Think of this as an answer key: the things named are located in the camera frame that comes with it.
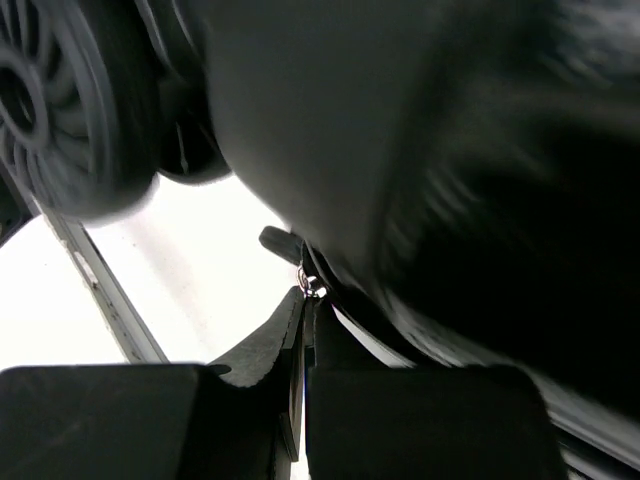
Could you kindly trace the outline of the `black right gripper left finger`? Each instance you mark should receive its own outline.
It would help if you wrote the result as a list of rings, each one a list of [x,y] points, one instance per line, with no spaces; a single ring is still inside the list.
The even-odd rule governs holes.
[[[305,300],[210,365],[1,375],[5,479],[286,479],[300,455]]]

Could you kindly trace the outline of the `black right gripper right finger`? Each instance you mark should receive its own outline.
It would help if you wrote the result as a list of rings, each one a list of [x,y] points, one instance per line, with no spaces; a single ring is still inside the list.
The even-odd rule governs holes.
[[[391,368],[321,302],[306,379],[313,479],[562,479],[533,382],[511,367]]]

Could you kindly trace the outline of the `black hard-shell suitcase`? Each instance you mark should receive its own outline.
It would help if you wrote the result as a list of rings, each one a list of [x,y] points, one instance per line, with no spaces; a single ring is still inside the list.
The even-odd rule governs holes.
[[[298,459],[327,302],[385,366],[523,372],[562,479],[639,475],[635,1],[5,1],[1,162],[68,220],[159,173],[281,215]]]

